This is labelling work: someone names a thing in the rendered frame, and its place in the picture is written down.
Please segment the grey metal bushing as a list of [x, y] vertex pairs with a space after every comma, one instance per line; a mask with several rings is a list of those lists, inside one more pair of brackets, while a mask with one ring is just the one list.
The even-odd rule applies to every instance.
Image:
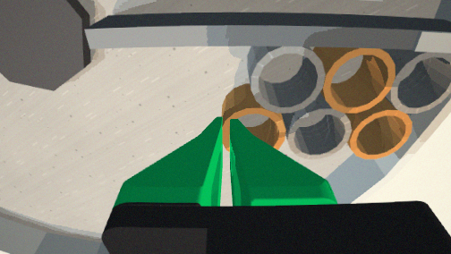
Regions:
[[[385, 95], [395, 109], [405, 114], [418, 114], [438, 105], [451, 93], [451, 53], [383, 50], [395, 63], [396, 77]], [[411, 74], [401, 80], [414, 65]]]
[[[283, 54], [303, 55], [299, 71], [281, 83], [263, 80], [260, 77], [263, 67]], [[247, 69], [256, 101], [278, 114], [293, 113], [313, 102], [323, 89], [326, 75], [322, 61], [310, 47], [251, 47], [247, 54]]]
[[[325, 116], [318, 123], [299, 127], [309, 118], [319, 114]], [[281, 115], [290, 149], [296, 156], [306, 159], [332, 156], [345, 145], [352, 132], [351, 121], [347, 115], [333, 109], [321, 93], [305, 108]]]

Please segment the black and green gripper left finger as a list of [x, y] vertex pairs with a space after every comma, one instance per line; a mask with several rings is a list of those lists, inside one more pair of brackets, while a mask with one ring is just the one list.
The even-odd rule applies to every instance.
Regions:
[[219, 116], [199, 136], [126, 180], [113, 208], [125, 202], [199, 203], [210, 207], [210, 192], [211, 206], [220, 206], [222, 171]]

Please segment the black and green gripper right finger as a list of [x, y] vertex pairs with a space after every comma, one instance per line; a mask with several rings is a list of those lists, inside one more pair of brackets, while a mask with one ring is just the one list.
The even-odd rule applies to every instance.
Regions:
[[326, 179], [255, 137], [238, 119], [230, 119], [230, 175], [233, 206], [337, 204]]

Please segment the bronze bushing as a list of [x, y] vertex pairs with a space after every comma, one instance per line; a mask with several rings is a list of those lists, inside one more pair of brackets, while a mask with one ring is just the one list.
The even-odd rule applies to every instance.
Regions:
[[[335, 110], [356, 114], [380, 102], [391, 90], [396, 77], [395, 63], [381, 48], [314, 47], [323, 63], [325, 80], [320, 91]], [[348, 80], [331, 83], [338, 68], [349, 59], [363, 55], [361, 67]]]
[[230, 119], [247, 114], [262, 114], [269, 117], [263, 124], [246, 127], [251, 134], [279, 150], [285, 141], [285, 124], [281, 114], [261, 106], [251, 92], [250, 84], [232, 89], [222, 105], [222, 137], [225, 149], [230, 152]]
[[395, 109], [385, 98], [370, 109], [346, 115], [352, 127], [347, 144], [356, 156], [364, 159], [392, 154], [405, 144], [412, 132], [408, 114]]

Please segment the grey round turntable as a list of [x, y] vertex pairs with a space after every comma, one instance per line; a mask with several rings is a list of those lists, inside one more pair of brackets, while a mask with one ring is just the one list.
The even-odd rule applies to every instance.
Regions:
[[[0, 0], [0, 253], [109, 254], [123, 183], [222, 116], [251, 47], [451, 53], [451, 0]], [[379, 159], [279, 151], [362, 203], [450, 113]]]

